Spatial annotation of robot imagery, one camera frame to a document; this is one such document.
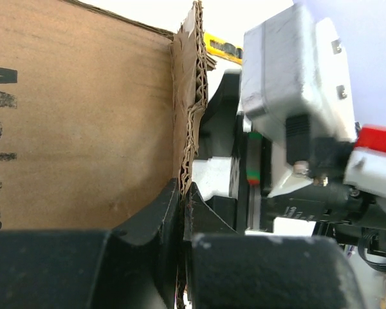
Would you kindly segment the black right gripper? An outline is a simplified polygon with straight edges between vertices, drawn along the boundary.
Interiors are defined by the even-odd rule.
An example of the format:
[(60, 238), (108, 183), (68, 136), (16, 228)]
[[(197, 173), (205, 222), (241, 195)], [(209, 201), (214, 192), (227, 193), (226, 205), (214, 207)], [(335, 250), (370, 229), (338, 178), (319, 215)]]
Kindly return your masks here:
[(199, 127), (199, 160), (232, 159), (229, 194), (214, 195), (209, 207), (238, 233), (272, 233), (276, 218), (315, 222), (315, 232), (322, 234), (334, 224), (348, 224), (351, 189), (339, 178), (268, 197), (272, 145), (260, 134), (244, 131), (244, 116), (237, 111), (239, 79), (238, 71), (224, 73)]

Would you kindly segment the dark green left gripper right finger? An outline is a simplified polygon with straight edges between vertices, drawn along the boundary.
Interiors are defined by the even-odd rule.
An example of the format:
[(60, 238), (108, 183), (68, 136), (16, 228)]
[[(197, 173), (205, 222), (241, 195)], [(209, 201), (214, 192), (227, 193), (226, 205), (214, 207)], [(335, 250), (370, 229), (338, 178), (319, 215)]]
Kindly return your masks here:
[(354, 272), (327, 237), (245, 236), (185, 197), (188, 298), (194, 308), (365, 308)]

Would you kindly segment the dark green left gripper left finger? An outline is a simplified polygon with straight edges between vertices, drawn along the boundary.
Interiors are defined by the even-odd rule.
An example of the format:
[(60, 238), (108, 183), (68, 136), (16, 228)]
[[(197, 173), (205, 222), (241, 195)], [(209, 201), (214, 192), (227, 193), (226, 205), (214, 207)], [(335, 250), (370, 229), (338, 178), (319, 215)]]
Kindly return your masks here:
[(173, 308), (179, 188), (114, 229), (0, 231), (0, 308)]

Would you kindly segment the yellow utility knife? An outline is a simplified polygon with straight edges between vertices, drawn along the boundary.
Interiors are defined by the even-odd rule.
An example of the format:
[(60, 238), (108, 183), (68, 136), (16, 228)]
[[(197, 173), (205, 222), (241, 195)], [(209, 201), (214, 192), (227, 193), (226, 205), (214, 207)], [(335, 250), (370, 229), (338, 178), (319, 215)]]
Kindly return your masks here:
[(204, 42), (207, 52), (226, 61), (242, 64), (243, 49), (225, 40), (222, 40), (208, 32), (204, 33)]

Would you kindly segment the brown cardboard express box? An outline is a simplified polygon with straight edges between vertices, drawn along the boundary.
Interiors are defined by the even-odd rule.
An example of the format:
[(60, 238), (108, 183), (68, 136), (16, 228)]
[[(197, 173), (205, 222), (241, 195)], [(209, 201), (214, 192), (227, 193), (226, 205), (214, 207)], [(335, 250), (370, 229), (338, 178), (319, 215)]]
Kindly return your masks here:
[(177, 179), (178, 272), (207, 71), (200, 1), (176, 33), (80, 1), (0, 1), (0, 231), (111, 230)]

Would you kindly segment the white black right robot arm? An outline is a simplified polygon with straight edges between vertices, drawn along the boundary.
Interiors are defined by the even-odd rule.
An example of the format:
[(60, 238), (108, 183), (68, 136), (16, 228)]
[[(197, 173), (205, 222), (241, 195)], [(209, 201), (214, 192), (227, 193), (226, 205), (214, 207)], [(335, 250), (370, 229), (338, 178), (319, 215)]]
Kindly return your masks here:
[(199, 128), (200, 160), (232, 160), (227, 197), (213, 196), (209, 207), (237, 232), (273, 231), (276, 218), (315, 223), (313, 234), (334, 238), (344, 249), (356, 247), (362, 259), (386, 257), (386, 217), (376, 199), (342, 183), (342, 169), (353, 144), (333, 137), (312, 137), (306, 117), (289, 121), (286, 140), (309, 155), (314, 184), (272, 196), (272, 143), (255, 132), (245, 132), (238, 112), (238, 71), (226, 72), (211, 98)]

